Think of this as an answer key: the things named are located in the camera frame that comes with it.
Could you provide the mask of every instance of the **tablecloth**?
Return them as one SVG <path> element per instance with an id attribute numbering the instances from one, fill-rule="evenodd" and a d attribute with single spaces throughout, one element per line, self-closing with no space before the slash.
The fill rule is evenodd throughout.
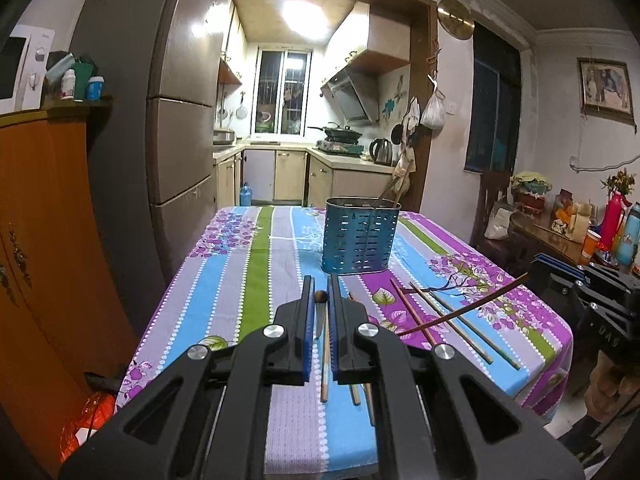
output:
<path id="1" fill-rule="evenodd" d="M 238 343 L 273 319 L 280 304 L 300 297 L 303 277 L 325 288 L 320 267 L 324 211 L 299 206 L 235 207 L 220 210 L 184 260 L 162 298 L 129 365 L 118 407 L 135 396 L 190 345 L 211 348 Z M 510 282 L 511 276 L 428 218 L 401 212 L 383 272 L 341 276 L 372 320 L 399 332 L 415 326 L 390 285 L 446 288 L 441 298 L 454 308 Z M 409 301 L 424 321 L 434 311 L 415 294 Z M 564 321 L 524 286 L 465 315 L 519 370 L 479 337 L 470 337 L 493 358 L 488 364 L 447 325 L 431 329 L 437 342 L 460 350 L 520 404 L 550 419 L 561 399 L 572 356 L 572 334 Z M 421 332 L 403 336 L 428 348 Z M 313 348 L 305 386 L 275 386 L 265 452 L 265 474 L 288 478 L 350 478 L 376 469 L 374 429 L 366 404 L 354 406 L 347 386 L 330 384 L 329 401 L 319 401 L 322 340 Z"/>

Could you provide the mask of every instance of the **framed picture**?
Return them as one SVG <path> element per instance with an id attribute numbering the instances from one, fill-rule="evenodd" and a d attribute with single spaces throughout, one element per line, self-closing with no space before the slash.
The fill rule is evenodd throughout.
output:
<path id="1" fill-rule="evenodd" d="M 635 124 L 626 63 L 578 58 L 580 102 L 586 114 Z"/>

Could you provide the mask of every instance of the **metal screw cap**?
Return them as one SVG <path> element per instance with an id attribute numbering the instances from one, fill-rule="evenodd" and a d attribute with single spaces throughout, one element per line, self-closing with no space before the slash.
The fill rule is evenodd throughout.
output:
<path id="1" fill-rule="evenodd" d="M 208 353 L 209 353 L 209 349 L 204 345 L 193 345 L 187 350 L 187 355 L 189 356 L 189 359 L 193 359 L 194 361 L 203 360 Z"/>
<path id="2" fill-rule="evenodd" d="M 448 361 L 449 359 L 453 359 L 453 356 L 456 354 L 456 349 L 453 346 L 448 345 L 446 343 L 440 344 L 433 349 L 434 354 L 436 354 L 440 359 L 444 359 Z"/>
<path id="3" fill-rule="evenodd" d="M 282 334 L 284 334 L 284 327 L 280 325 L 268 325 L 264 327 L 262 333 L 265 335 L 265 337 L 268 337 L 270 339 L 277 339 L 279 337 L 282 337 Z"/>
<path id="4" fill-rule="evenodd" d="M 379 331 L 380 329 L 373 323 L 363 323 L 358 327 L 358 332 L 360 332 L 364 337 L 373 337 Z"/>

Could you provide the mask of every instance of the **wok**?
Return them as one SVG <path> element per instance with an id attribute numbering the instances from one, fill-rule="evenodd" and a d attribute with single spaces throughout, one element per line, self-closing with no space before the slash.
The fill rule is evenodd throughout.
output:
<path id="1" fill-rule="evenodd" d="M 330 126 L 324 126 L 322 128 L 320 126 L 309 126 L 309 128 L 324 131 L 327 140 L 332 140 L 333 142 L 346 142 L 348 144 L 355 144 L 362 136 L 362 134 L 351 130 L 349 126 L 345 126 L 344 128 L 342 128 L 336 123 L 330 124 L 335 124 L 336 128 L 332 128 Z"/>

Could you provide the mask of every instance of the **orange cup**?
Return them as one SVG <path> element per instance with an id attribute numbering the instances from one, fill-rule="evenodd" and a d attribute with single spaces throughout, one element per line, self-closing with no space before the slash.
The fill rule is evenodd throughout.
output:
<path id="1" fill-rule="evenodd" d="M 596 246 L 600 241 L 600 235 L 591 231 L 587 231 L 587 235 L 584 237 L 584 244 L 582 245 L 582 256 L 585 258 L 591 258 L 596 251 Z"/>

